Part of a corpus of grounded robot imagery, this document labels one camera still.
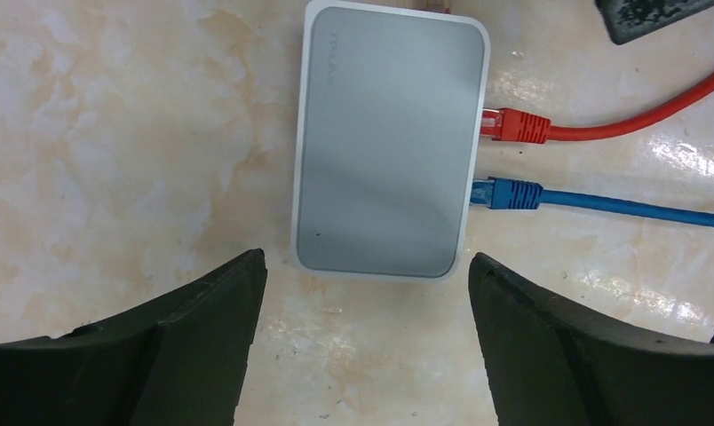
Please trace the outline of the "white network switch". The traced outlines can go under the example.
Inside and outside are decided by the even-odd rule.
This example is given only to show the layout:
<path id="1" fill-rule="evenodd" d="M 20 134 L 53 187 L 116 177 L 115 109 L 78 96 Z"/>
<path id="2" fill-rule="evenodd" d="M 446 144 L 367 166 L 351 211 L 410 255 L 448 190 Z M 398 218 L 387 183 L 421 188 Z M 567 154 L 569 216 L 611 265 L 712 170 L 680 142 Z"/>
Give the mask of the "white network switch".
<path id="1" fill-rule="evenodd" d="M 453 273 L 489 60 L 473 18 L 306 6 L 291 217 L 300 266 L 388 280 Z"/>

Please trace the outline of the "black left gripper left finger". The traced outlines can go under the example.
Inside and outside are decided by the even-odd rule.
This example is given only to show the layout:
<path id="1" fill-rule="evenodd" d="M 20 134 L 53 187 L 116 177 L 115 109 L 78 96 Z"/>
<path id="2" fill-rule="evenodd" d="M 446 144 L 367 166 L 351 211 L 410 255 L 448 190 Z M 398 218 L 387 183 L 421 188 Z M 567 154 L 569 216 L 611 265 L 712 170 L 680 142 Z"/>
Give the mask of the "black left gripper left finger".
<path id="1" fill-rule="evenodd" d="M 266 289 L 261 249 L 58 338 L 0 343 L 0 425 L 231 425 Z"/>

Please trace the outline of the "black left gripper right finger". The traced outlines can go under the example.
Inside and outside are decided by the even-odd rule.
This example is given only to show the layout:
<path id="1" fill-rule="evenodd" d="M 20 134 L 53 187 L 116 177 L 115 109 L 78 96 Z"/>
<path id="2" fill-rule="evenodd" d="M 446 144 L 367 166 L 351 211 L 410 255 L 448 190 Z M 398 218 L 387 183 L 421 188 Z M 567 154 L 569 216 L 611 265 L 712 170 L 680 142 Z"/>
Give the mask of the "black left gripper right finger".
<path id="1" fill-rule="evenodd" d="M 502 425 L 714 425 L 714 344 L 556 294 L 479 253 L 468 290 Z"/>

